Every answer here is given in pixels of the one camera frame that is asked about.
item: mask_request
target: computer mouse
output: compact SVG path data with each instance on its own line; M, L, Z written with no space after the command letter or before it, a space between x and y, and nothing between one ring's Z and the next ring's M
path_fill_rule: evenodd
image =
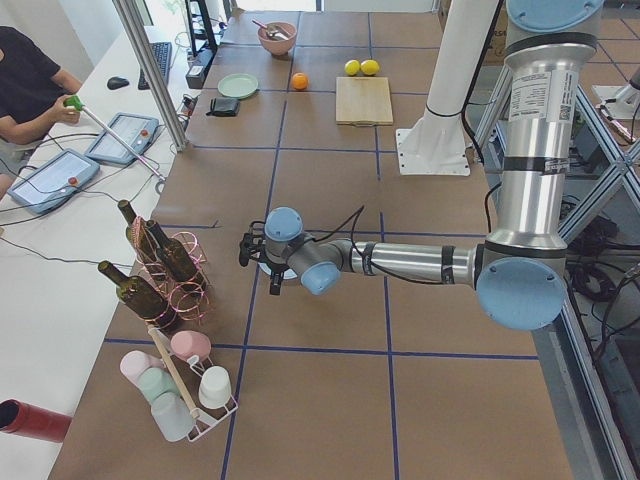
M126 87L129 85L129 80L122 77L111 77L107 80L107 88L109 90L117 90L118 88Z

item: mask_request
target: hand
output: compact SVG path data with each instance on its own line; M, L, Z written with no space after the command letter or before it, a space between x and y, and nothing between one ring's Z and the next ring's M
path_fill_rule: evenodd
M71 95L62 95L58 97L53 106L49 109L49 113L54 122L64 122L76 124L80 120L80 112L74 107L65 107L64 101L71 98Z

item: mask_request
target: pink cup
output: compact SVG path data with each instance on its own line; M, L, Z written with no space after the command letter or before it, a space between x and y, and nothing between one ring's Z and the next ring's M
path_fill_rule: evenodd
M164 368L164 363L159 358L140 350L133 350L127 353L120 361L120 371L136 387L138 386L140 375L151 367Z
M171 350L176 357L185 362L194 355L202 362L211 355L211 340L204 333L183 330L171 339Z

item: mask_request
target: white cup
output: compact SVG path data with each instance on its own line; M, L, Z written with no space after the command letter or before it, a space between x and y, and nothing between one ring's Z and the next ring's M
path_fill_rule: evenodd
M208 368L200 380L198 397L200 403L206 408L224 407L231 398L229 372L217 365Z
M196 425L187 404L173 392L163 393L153 401L151 415L169 442L182 440Z
M164 368L164 363L159 358L140 350L127 353L120 361L120 371L135 386L138 386L140 375L151 367Z

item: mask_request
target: wooden cutting board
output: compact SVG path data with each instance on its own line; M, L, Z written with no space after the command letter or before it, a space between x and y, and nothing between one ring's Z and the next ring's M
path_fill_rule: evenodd
M387 77L337 77L336 123L393 125Z

